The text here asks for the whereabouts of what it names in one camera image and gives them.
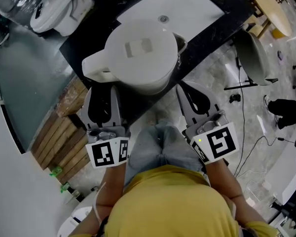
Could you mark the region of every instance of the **pitcher handle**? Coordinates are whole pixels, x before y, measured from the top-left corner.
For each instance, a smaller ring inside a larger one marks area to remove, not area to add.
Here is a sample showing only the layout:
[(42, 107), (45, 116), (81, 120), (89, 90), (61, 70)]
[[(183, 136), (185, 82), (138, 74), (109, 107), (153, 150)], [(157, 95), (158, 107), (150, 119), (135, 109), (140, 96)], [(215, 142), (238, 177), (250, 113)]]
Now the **pitcher handle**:
[(105, 49), (86, 57), (82, 61), (82, 72), (97, 82), (118, 81), (107, 67), (108, 54)]

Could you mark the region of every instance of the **yellow shirt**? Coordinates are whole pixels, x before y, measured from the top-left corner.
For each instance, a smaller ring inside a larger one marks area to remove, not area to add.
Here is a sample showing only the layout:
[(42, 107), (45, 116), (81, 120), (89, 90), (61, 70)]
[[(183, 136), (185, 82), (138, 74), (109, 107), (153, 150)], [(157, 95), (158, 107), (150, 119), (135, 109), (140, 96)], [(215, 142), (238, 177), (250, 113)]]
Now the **yellow shirt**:
[[(259, 237), (277, 230), (250, 222)], [(238, 237), (224, 198), (197, 172), (165, 165), (138, 174), (114, 206), (106, 237)]]

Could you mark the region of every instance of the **wooden slat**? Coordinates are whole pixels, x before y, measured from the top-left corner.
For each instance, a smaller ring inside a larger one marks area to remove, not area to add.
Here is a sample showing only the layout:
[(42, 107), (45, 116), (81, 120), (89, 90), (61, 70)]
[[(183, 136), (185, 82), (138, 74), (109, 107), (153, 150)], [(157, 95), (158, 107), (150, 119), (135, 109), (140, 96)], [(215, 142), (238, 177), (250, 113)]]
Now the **wooden slat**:
[(77, 144), (66, 154), (66, 156), (60, 161), (58, 166), (64, 168), (71, 159), (88, 143), (87, 136), (83, 136)]
[(60, 124), (60, 126), (57, 127), (54, 134), (51, 136), (50, 140), (48, 141), (46, 147), (41, 152), (40, 156), (38, 157), (37, 161), (39, 165), (42, 164), (45, 157), (49, 153), (49, 151), (52, 149), (52, 147), (55, 145), (56, 141), (59, 139), (59, 137), (65, 132), (65, 130), (68, 128), (68, 126), (71, 124), (71, 120), (69, 118), (65, 118), (64, 121)]
[(79, 110), (87, 92), (88, 90), (81, 80), (76, 78), (59, 97), (60, 100), (56, 106), (58, 116), (65, 117)]
[(68, 162), (68, 164), (63, 167), (63, 172), (61, 172), (57, 179), (61, 180), (83, 157), (86, 156), (87, 149), (85, 147), (81, 148), (80, 151)]
[(32, 154), (37, 152), (39, 145), (42, 143), (44, 137), (46, 136), (46, 134), (48, 133), (48, 131), (50, 130), (52, 125), (55, 123), (57, 117), (58, 117), (57, 113), (55, 111), (53, 111), (51, 113), (51, 115), (49, 116), (48, 120), (46, 121), (46, 123), (44, 124), (43, 128), (39, 131), (39, 134), (36, 137), (32, 147), (31, 147)]
[(73, 135), (73, 133), (77, 130), (76, 126), (71, 123), (64, 133), (59, 137), (59, 139), (55, 142), (54, 146), (48, 152), (47, 156), (41, 163), (42, 169), (46, 169), (50, 164), (51, 160), (58, 153), (58, 151), (64, 146), (64, 144), (68, 141), (68, 139)]
[(42, 142), (40, 143), (38, 149), (35, 152), (33, 152), (33, 155), (36, 159), (39, 159), (41, 153), (45, 149), (50, 138), (54, 135), (54, 133), (56, 132), (56, 130), (59, 128), (59, 126), (62, 124), (64, 120), (65, 118), (60, 118), (60, 117), (56, 118), (55, 122), (53, 123), (53, 125), (51, 126), (51, 128), (49, 129), (45, 137), (43, 138)]
[(67, 181), (69, 181), (74, 175), (76, 175), (89, 162), (90, 162), (89, 155), (84, 156), (63, 178), (60, 179), (60, 183), (64, 184)]
[(49, 164), (48, 168), (53, 169), (58, 166), (60, 161), (71, 151), (71, 149), (82, 139), (86, 131), (79, 128), (66, 142), (64, 147), (55, 155), (54, 159)]

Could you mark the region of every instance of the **green object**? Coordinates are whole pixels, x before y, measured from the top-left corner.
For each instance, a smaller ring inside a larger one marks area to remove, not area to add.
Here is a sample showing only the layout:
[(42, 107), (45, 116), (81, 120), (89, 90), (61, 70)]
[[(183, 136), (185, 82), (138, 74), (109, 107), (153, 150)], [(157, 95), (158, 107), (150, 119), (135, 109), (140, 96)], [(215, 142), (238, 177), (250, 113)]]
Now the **green object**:
[(66, 191), (70, 187), (70, 184), (66, 182), (64, 185), (60, 187), (60, 193)]
[(63, 169), (61, 168), (61, 167), (55, 167), (52, 171), (51, 171), (51, 173), (49, 174), (50, 176), (52, 176), (52, 177), (56, 177), (56, 176), (58, 176), (61, 172), (63, 172)]

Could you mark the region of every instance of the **tile floor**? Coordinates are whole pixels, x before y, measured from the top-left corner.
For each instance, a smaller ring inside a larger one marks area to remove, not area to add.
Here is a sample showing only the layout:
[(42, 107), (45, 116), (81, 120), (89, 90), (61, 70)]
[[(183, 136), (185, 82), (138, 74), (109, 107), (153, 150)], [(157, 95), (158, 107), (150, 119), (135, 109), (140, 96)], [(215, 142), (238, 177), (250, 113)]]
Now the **tile floor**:
[[(284, 2), (282, 7), (291, 23), (293, 34), (288, 38), (274, 39), (270, 31), (267, 31), (260, 39), (269, 58), (269, 77), (278, 78), (279, 81), (269, 86), (257, 86), (243, 89), (246, 123), (242, 162), (249, 154), (256, 140), (263, 135), (263, 132), (271, 143), (275, 137), (289, 139), (294, 129), (296, 129), (295, 126), (291, 126), (278, 130), (275, 126), (274, 116), (269, 114), (263, 105), (263, 96), (266, 94), (274, 100), (277, 98), (296, 99), (296, 90), (292, 89), (292, 85), (296, 82), (296, 72), (292, 70), (292, 66), (296, 65), (296, 11), (292, 4), (292, 1), (290, 1), (290, 4)], [(282, 61), (277, 57), (278, 50), (280, 50), (284, 56)], [(235, 86), (238, 83), (238, 70), (235, 63), (235, 55), (235, 48), (226, 43), (201, 62), (186, 76), (185, 80), (200, 83), (214, 92), (220, 102), (221, 108), (226, 111), (228, 120), (234, 122), (240, 148), (242, 148), (242, 102), (229, 103), (230, 95), (235, 93), (241, 94), (241, 91), (239, 89), (224, 91), (226, 86)], [(241, 81), (246, 79), (243, 70), (241, 70), (240, 79)], [(174, 89), (156, 103), (155, 107), (166, 110), (169, 117), (176, 121), (175, 126), (177, 126), (180, 131), (185, 129), (186, 122), (182, 116)], [(136, 137), (142, 127), (147, 124), (147, 115), (149, 115), (149, 112), (131, 126), (131, 147), (134, 145)], [(282, 153), (286, 143), (287, 142), (276, 141), (272, 147), (269, 147), (265, 140), (260, 140), (238, 176), (238, 181), (241, 184), (245, 197), (255, 202), (254, 208), (257, 209), (266, 220), (270, 219), (276, 211), (269, 209), (268, 206), (272, 200), (272, 196), (261, 184), (268, 170)], [(232, 173), (235, 172), (240, 157), (241, 150), (227, 158)], [(89, 163), (70, 180), (70, 184), (84, 194), (88, 194), (92, 187), (100, 184), (104, 171), (104, 169), (94, 170)]]

